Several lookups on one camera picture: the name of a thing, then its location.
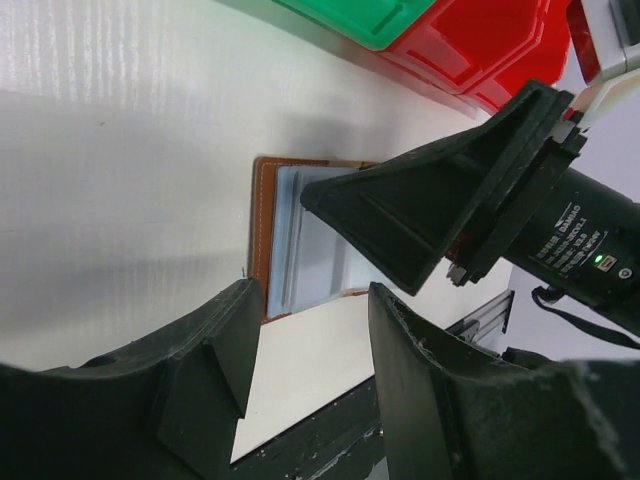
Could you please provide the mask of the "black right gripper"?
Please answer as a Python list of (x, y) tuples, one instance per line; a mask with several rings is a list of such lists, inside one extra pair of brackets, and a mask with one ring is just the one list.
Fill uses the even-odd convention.
[(574, 96), (528, 82), (483, 124), (355, 173), (301, 204), (409, 295), (443, 258), (456, 286), (504, 258), (609, 320), (639, 317), (639, 205), (574, 170), (586, 142)]

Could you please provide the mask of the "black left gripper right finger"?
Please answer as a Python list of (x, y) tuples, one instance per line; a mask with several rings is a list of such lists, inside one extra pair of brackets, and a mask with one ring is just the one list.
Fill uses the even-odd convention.
[(638, 477), (637, 361), (511, 363), (379, 283), (368, 321), (391, 478)]

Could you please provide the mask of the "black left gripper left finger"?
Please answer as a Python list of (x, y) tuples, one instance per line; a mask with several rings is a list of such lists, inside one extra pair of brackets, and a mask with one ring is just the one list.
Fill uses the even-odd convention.
[(1, 369), (5, 479), (225, 479), (263, 296), (241, 279), (78, 368)]

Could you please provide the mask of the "brown leather card holder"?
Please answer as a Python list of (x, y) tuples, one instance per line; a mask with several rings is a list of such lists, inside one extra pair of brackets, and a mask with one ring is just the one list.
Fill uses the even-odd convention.
[(263, 321), (368, 292), (392, 282), (300, 202), (308, 184), (372, 167), (372, 162), (261, 156), (255, 159), (248, 275), (264, 294)]

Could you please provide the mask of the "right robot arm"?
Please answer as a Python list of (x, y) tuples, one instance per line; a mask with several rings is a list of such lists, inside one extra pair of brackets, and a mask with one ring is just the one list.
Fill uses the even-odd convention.
[(637, 331), (639, 206), (572, 163), (639, 85), (639, 5), (573, 1), (567, 17), (581, 94), (531, 80), (481, 126), (308, 184), (302, 206), (408, 294), (442, 259), (457, 286), (506, 259)]

